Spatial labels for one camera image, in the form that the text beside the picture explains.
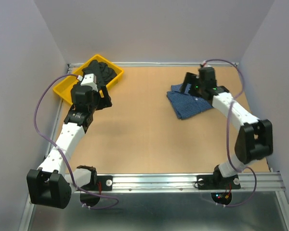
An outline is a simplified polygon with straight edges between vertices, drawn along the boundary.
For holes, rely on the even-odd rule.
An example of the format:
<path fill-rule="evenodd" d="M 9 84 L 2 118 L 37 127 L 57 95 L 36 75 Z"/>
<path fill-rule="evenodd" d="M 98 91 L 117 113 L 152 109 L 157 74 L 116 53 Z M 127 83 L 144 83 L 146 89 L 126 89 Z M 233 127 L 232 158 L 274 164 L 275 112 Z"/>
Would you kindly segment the blue plaid long sleeve shirt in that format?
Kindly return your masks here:
<path fill-rule="evenodd" d="M 188 93 L 190 84 L 187 84 L 184 93 L 180 92 L 181 86 L 182 84 L 171 85 L 171 90 L 167 92 L 167 98 L 178 119 L 189 119 L 212 108 L 206 100 Z"/>

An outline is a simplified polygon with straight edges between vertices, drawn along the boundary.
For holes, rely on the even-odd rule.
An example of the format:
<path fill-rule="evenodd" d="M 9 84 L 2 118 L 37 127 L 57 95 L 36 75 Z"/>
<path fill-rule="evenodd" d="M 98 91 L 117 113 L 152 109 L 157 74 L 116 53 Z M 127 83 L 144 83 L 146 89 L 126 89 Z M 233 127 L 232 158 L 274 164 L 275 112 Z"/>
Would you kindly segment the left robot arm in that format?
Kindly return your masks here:
<path fill-rule="evenodd" d="M 97 171 L 94 167 L 79 166 L 75 171 L 68 164 L 71 156 L 93 122 L 93 113 L 112 106 L 106 86 L 95 90 L 93 85 L 76 84 L 71 90 L 70 107 L 57 141 L 48 156 L 37 169 L 29 170 L 26 180 L 31 202 L 55 208 L 66 208 L 73 192 L 84 186 L 97 187 Z"/>

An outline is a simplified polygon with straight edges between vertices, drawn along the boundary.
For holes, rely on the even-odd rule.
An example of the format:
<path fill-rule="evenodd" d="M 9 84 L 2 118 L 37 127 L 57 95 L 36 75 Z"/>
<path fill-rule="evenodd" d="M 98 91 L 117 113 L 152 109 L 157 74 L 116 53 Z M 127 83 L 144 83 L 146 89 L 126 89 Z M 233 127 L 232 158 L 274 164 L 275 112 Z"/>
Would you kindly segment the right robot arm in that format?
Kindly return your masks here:
<path fill-rule="evenodd" d="M 227 125 L 238 131 L 234 154 L 215 167 L 210 175 L 199 175 L 195 185 L 200 190 L 240 189 L 238 173 L 250 164 L 273 153 L 273 128 L 268 120 L 261 120 L 241 106 L 225 86 L 218 86 L 215 70 L 201 66 L 198 74 L 187 72 L 180 92 L 189 88 L 191 96 L 207 101 L 226 118 Z"/>

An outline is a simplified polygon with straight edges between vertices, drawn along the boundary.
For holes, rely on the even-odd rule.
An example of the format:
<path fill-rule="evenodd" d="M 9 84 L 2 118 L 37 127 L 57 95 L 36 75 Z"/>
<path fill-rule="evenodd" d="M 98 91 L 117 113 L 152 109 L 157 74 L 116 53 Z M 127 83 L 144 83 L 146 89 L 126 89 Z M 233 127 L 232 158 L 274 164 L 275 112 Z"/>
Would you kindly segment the yellow plastic bin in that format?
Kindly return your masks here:
<path fill-rule="evenodd" d="M 118 84 L 119 81 L 121 81 L 124 70 L 114 64 L 113 62 L 107 60 L 105 57 L 96 54 L 92 56 L 89 60 L 87 60 L 84 64 L 80 64 L 80 66 L 72 71 L 73 74 L 76 75 L 83 75 L 83 68 L 87 67 L 93 60 L 96 60 L 98 63 L 102 62 L 108 65 L 109 68 L 112 68 L 114 72 L 117 74 L 112 80 L 110 80 L 106 85 L 107 90 L 111 90 L 116 84 Z M 64 101 L 66 101 L 68 104 L 72 104 L 71 99 L 71 89 L 72 87 L 78 82 L 78 80 L 73 76 L 68 76 L 58 84 L 56 84 L 53 87 L 53 91 L 60 96 Z"/>

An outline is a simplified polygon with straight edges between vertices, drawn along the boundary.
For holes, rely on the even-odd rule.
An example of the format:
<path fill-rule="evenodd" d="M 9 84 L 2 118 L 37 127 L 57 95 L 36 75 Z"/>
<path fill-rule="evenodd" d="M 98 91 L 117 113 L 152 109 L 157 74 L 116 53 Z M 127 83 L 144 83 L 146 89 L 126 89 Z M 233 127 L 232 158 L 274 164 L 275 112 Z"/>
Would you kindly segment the black striped shirt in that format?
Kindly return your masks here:
<path fill-rule="evenodd" d="M 112 68 L 108 67 L 107 64 L 102 62 L 98 63 L 96 60 L 93 60 L 87 67 L 83 68 L 82 71 L 83 71 L 82 77 L 87 74 L 96 75 L 97 78 L 96 84 L 101 97 L 103 97 L 101 87 L 106 86 L 105 84 L 107 84 L 117 75 Z"/>

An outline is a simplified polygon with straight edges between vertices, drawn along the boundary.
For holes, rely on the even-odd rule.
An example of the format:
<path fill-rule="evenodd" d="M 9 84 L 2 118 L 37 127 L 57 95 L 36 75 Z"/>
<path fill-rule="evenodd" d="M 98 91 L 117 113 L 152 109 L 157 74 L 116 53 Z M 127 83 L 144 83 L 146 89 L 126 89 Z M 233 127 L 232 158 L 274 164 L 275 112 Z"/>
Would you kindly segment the aluminium back rail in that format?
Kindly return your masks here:
<path fill-rule="evenodd" d="M 159 67 L 159 66 L 199 66 L 201 62 L 113 62 L 120 67 Z M 80 67 L 83 63 L 68 64 L 68 67 Z M 231 66 L 226 62 L 209 62 L 211 66 Z"/>

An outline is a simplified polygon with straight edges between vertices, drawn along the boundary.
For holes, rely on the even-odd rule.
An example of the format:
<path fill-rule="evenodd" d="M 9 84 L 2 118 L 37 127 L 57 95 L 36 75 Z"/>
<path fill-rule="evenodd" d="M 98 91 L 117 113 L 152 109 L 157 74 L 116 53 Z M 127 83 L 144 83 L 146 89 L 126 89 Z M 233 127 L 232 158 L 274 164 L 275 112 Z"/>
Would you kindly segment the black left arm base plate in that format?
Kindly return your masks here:
<path fill-rule="evenodd" d="M 109 192 L 112 191 L 113 176 L 111 175 L 97 175 L 91 178 L 90 182 L 84 186 L 83 189 L 87 191 Z"/>

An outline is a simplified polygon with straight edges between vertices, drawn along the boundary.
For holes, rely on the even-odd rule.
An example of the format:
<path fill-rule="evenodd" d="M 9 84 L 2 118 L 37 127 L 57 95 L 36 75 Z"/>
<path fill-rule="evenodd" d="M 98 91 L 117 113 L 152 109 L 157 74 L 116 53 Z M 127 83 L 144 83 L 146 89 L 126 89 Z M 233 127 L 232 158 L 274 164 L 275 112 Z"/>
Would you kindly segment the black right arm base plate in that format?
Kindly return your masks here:
<path fill-rule="evenodd" d="M 223 178 L 213 174 L 197 175 L 197 184 L 199 190 L 225 190 L 232 189 L 238 190 L 241 188 L 238 175 Z"/>

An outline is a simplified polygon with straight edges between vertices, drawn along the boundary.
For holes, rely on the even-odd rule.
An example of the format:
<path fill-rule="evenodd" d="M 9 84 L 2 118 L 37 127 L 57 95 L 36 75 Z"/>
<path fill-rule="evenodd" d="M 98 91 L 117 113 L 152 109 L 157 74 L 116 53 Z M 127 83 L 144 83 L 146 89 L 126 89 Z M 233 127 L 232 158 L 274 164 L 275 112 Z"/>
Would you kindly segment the aluminium front rail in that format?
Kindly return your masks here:
<path fill-rule="evenodd" d="M 179 192 L 270 192 L 284 191 L 285 185 L 281 174 L 267 173 L 241 173 L 238 174 L 241 188 L 225 190 L 199 190 L 195 182 L 197 175 L 202 174 L 99 174 L 113 176 L 112 191 L 98 193 L 179 193 Z M 87 190 L 80 187 L 75 192 L 85 193 Z"/>

